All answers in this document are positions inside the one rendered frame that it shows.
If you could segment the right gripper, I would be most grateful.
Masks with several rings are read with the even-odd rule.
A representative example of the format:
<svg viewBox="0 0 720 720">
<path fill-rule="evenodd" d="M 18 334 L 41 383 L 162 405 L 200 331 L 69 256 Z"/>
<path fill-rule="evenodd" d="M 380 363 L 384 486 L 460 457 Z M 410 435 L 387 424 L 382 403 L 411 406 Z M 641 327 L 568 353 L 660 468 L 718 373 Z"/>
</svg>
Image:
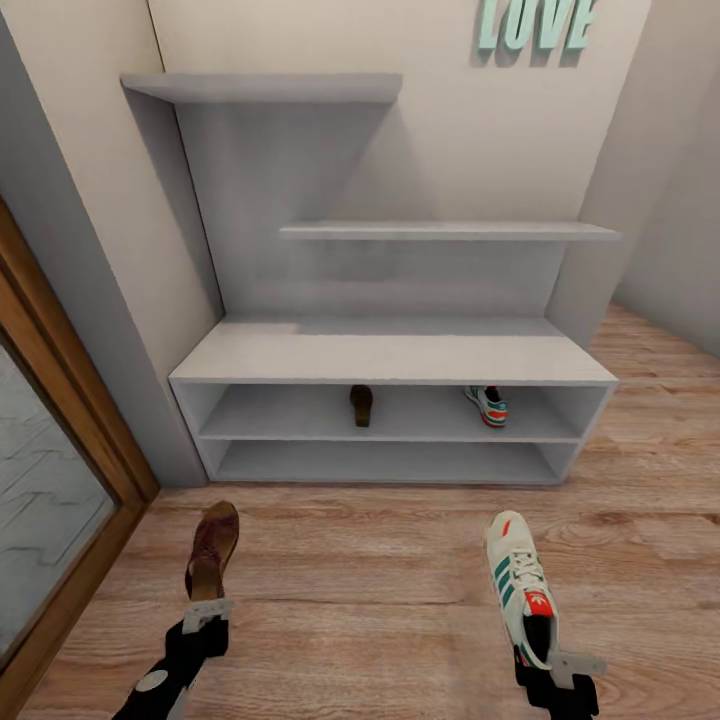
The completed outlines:
<svg viewBox="0 0 720 720">
<path fill-rule="evenodd" d="M 559 720 L 563 713 L 582 713 L 589 720 L 599 715 L 596 688 L 591 676 L 573 675 L 574 689 L 559 688 L 551 679 L 549 670 L 527 667 L 522 661 L 518 647 L 514 647 L 516 680 L 527 688 L 532 706 L 549 708 L 552 720 Z"/>
</svg>

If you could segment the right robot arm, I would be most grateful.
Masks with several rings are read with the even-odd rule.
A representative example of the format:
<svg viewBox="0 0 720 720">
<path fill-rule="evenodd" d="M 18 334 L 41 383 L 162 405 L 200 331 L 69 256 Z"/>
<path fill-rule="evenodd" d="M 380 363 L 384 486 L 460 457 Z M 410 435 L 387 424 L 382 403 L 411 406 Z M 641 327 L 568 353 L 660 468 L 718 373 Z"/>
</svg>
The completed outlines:
<svg viewBox="0 0 720 720">
<path fill-rule="evenodd" d="M 599 715 L 596 688 L 591 675 L 603 677 L 607 664 L 592 653 L 551 650 L 552 669 L 527 667 L 514 647 L 516 680 L 527 688 L 532 706 L 549 708 L 552 720 L 593 720 Z"/>
</svg>

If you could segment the gym shoe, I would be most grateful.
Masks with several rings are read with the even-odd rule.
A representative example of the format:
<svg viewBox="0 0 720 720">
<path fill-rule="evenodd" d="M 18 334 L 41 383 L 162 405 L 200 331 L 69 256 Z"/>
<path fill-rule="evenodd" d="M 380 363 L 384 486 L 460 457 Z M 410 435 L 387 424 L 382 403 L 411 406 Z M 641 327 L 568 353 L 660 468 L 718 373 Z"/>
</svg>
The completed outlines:
<svg viewBox="0 0 720 720">
<path fill-rule="evenodd" d="M 527 520 L 500 512 L 487 537 L 487 555 L 499 596 L 507 643 L 527 667 L 551 670 L 549 651 L 560 651 L 559 614 Z"/>
<path fill-rule="evenodd" d="M 491 427 L 504 427 L 508 413 L 507 402 L 498 385 L 464 385 L 464 393 L 480 406 L 484 422 Z"/>
</svg>

